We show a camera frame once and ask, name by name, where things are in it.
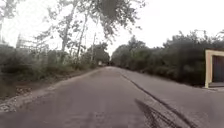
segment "green foliage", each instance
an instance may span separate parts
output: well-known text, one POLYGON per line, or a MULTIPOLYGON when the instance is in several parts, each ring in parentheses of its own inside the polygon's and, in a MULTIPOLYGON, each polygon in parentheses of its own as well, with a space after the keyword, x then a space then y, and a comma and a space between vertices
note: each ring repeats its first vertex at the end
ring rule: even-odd
POLYGON ((224 41, 199 38, 196 32, 175 35, 161 48, 147 48, 134 38, 121 45, 112 56, 119 67, 166 77, 193 86, 204 86, 205 50, 224 50, 224 41))
POLYGON ((91 63, 92 61, 92 63, 98 64, 98 62, 101 61, 104 64, 109 63, 110 56, 106 52, 106 49, 106 43, 91 46, 87 52, 82 55, 82 62, 91 63))
POLYGON ((68 53, 57 50, 37 52, 0 45, 0 57, 0 81, 3 82, 36 81, 90 68, 89 65, 75 63, 68 53))

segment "post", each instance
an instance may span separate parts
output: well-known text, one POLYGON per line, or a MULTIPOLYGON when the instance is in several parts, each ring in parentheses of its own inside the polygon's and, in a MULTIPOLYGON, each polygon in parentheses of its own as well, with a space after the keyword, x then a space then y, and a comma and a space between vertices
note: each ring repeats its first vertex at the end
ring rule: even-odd
POLYGON ((205 51, 205 60, 206 60, 206 77, 205 77, 205 88, 209 88, 209 84, 212 82, 212 54, 211 51, 205 51))

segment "white sky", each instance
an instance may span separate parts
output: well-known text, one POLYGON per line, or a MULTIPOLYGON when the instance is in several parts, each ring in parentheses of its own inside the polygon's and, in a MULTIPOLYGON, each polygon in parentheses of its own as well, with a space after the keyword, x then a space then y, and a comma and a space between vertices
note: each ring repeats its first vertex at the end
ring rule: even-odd
MULTIPOLYGON (((146 1, 147 6, 139 10, 141 19, 137 22, 143 30, 134 30, 133 34, 149 47, 162 46, 167 38, 178 34, 179 30, 188 33, 200 29, 215 35, 224 29, 223 0, 146 1)), ((5 21, 3 33, 6 40, 10 41, 11 45, 15 45, 18 33, 31 36, 41 31, 44 26, 42 17, 46 15, 46 7, 53 2, 54 0, 26 0, 18 7, 19 16, 5 21)), ((94 30, 91 30, 89 35, 91 37, 94 35, 92 31, 94 30)), ((119 45, 127 43, 131 37, 124 30, 121 30, 118 35, 113 45, 108 47, 110 54, 119 45)))

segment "paved road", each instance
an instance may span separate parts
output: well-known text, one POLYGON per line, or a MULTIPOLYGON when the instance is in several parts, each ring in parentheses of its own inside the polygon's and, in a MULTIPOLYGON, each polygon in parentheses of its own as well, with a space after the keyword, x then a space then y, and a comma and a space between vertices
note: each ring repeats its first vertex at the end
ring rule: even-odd
POLYGON ((223 97, 108 67, 1 115, 0 128, 221 128, 223 97))

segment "bush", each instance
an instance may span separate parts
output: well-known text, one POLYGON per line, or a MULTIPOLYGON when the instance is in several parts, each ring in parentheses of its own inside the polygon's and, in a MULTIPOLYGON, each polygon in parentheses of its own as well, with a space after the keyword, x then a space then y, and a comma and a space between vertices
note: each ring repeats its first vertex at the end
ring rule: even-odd
POLYGON ((224 40, 199 38, 195 33, 176 35, 161 48, 147 48, 131 40, 112 55, 115 66, 166 77, 192 86, 204 86, 205 50, 223 50, 224 40))

